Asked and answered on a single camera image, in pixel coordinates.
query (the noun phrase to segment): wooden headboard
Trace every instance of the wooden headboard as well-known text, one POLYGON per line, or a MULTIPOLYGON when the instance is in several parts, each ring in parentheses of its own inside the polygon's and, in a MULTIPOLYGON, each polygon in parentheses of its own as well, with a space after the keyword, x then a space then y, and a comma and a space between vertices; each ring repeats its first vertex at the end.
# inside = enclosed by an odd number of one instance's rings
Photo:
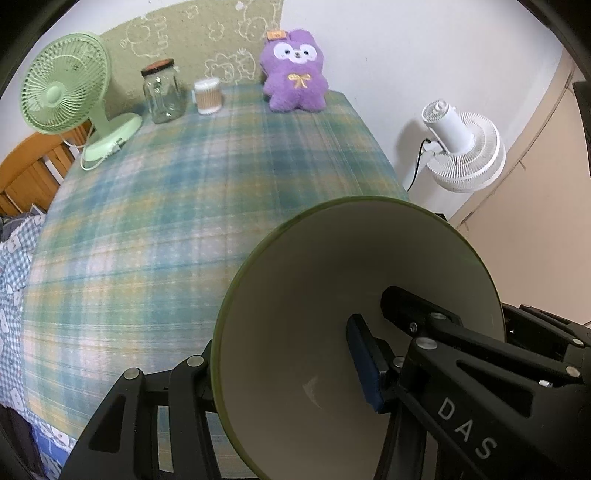
POLYGON ((73 145, 83 145, 89 128, 86 122, 61 136, 34 133, 12 150, 0 163, 0 213, 27 212, 33 203, 47 211, 59 184, 46 161, 65 177, 74 156, 62 137, 73 145))

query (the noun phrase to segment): white circulator fan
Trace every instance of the white circulator fan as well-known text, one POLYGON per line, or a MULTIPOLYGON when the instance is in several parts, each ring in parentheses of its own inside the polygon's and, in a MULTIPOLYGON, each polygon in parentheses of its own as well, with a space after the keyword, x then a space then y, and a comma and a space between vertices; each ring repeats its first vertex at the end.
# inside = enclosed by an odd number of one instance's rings
POLYGON ((27 71, 21 89, 22 115, 35 130, 49 135, 67 132, 89 118, 96 131, 84 145, 80 164, 92 170, 118 151, 142 123, 135 113, 107 119, 103 98, 110 79, 111 61, 98 36, 75 33, 58 38, 27 71))
POLYGON ((445 100, 423 109, 423 122, 437 138, 441 151, 431 150, 427 168, 446 190, 470 193, 492 184, 506 160, 505 145, 496 126, 477 113, 456 113, 445 100))

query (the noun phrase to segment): purple stuffed animal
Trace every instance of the purple stuffed animal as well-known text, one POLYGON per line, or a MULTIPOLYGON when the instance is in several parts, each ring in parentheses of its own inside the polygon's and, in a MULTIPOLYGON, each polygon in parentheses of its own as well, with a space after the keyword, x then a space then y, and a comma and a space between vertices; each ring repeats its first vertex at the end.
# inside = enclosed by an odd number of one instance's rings
POLYGON ((271 97, 271 110, 323 110, 324 94, 329 89, 322 76, 323 63, 322 52, 306 30, 294 30, 283 40, 267 42, 261 53, 261 67, 267 74, 262 91, 271 97))

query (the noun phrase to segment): glass jar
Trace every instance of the glass jar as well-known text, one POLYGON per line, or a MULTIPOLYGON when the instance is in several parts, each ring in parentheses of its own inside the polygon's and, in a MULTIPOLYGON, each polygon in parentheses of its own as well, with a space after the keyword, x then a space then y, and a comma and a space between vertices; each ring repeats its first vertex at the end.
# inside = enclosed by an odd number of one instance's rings
POLYGON ((142 70, 144 95, 155 124, 169 122, 184 113, 183 94, 173 66, 173 59, 165 59, 142 70))

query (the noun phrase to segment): power cord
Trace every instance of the power cord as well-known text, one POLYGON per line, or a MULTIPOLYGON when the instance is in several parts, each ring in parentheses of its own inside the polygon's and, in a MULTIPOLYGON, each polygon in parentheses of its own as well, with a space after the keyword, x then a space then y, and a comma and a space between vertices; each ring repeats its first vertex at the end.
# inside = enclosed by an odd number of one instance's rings
POLYGON ((68 147, 72 147, 72 148, 77 148, 78 149, 78 155, 76 156, 76 159, 74 161, 79 160, 80 161, 80 166, 82 167, 82 170, 85 170, 85 171, 94 170, 101 163, 103 163, 103 160, 105 159, 105 157, 100 158, 98 161, 95 161, 94 165, 91 166, 90 168, 87 168, 87 167, 84 166, 84 153, 86 151, 86 146, 88 145, 88 141, 90 140, 90 136, 92 135, 92 132, 94 130, 95 130, 95 126, 94 126, 94 124, 92 124, 90 126, 90 130, 88 130, 88 133, 86 134, 86 141, 82 145, 74 145, 74 144, 71 144, 70 142, 68 142, 68 140, 66 140, 63 137, 62 134, 60 134, 61 141, 64 144, 66 144, 68 147))
POLYGON ((425 140, 423 140, 421 142, 421 148, 418 149, 418 156, 417 156, 417 164, 414 167, 414 177, 413 177, 413 181, 410 184, 410 187, 407 188, 407 192, 410 191, 411 188, 413 188, 414 185, 414 181, 417 179, 417 174, 418 174, 418 164, 421 161, 421 154, 423 153, 423 147, 425 146, 425 143, 429 144, 431 143, 431 140, 429 140, 428 138, 426 138, 425 140))

